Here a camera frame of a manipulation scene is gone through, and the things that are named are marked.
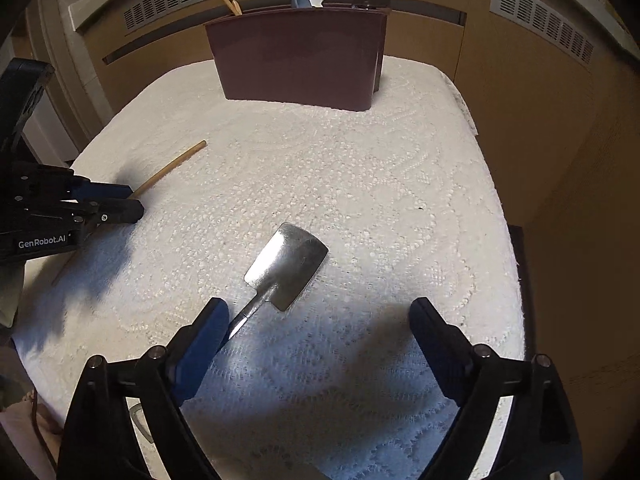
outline white tablecloth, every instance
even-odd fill
[[[254,293],[244,273],[289,221],[329,247],[327,261],[287,314],[258,311],[183,413],[207,454],[254,478],[289,463],[334,480],[416,478],[456,407],[409,330],[412,300],[430,298],[473,343],[523,355],[516,263],[475,133],[449,79],[408,60],[385,57],[360,113],[227,101],[213,61],[167,73],[74,169],[135,188],[209,145],[142,197],[137,225],[89,241],[56,287],[60,261],[28,264],[15,342],[40,395],[63,419],[92,354],[115,361],[165,344],[212,296],[237,313]]]

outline textured white fabric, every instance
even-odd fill
[[[254,293],[244,273],[288,221],[329,247],[327,261],[288,313],[267,304],[251,318],[183,413],[207,454],[255,478],[283,462],[334,480],[416,478],[456,407],[409,330],[411,301],[429,297],[473,343],[523,354],[516,263],[474,134],[453,84],[413,61],[385,57],[361,113],[227,101],[213,61],[169,72],[74,169],[135,188],[209,145],[142,197],[137,225],[96,235],[56,287],[55,258],[28,264],[15,341],[33,383],[63,418],[92,354],[165,344],[212,296],[237,313]]]

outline spatula head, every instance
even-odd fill
[[[284,223],[258,254],[244,280],[265,300],[287,310],[306,287],[329,252],[311,233]]]

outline brown cord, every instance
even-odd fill
[[[31,399],[31,425],[33,426],[33,431],[35,431],[42,449],[44,449],[44,452],[47,454],[47,458],[49,459],[49,463],[51,464],[53,471],[57,472],[58,464],[56,464],[56,459],[53,458],[51,450],[49,449],[49,446],[47,446],[47,443],[40,432],[40,427],[38,426],[38,391],[35,388],[33,389],[33,399]]]

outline table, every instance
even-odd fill
[[[410,333],[411,301],[430,298],[472,343],[524,354],[516,262],[475,134],[451,81],[409,60],[385,57],[367,112],[227,101],[213,61],[167,73],[74,169],[135,188],[209,145],[142,197],[137,225],[96,235],[55,287],[58,256],[28,263],[15,343],[41,397],[63,420],[92,354],[139,357],[212,296],[237,313],[254,293],[244,273],[289,221],[329,247],[327,261],[288,313],[263,307],[223,349],[185,418],[209,456],[251,478],[290,463],[335,480],[416,478],[456,407]],[[507,414],[503,404],[476,476]]]

